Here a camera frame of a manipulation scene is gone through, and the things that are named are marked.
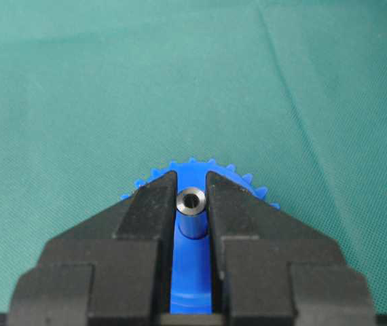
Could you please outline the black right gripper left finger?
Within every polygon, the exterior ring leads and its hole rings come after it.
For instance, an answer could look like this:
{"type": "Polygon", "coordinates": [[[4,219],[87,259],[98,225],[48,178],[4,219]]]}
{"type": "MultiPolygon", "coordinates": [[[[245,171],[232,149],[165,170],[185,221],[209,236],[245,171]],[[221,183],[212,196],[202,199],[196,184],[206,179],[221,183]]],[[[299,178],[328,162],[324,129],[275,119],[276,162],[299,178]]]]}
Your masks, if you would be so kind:
{"type": "Polygon", "coordinates": [[[8,325],[151,325],[170,309],[177,174],[49,240],[18,280],[8,325]]]}

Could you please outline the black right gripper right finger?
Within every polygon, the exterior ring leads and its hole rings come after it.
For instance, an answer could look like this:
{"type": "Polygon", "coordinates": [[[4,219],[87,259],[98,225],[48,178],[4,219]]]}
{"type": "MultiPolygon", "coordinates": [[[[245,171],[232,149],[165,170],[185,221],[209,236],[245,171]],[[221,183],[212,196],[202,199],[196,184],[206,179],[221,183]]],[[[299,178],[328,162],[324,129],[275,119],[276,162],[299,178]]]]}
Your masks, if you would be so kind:
{"type": "Polygon", "coordinates": [[[229,325],[374,325],[365,277],[338,243],[224,176],[206,176],[221,308],[229,325]]]}

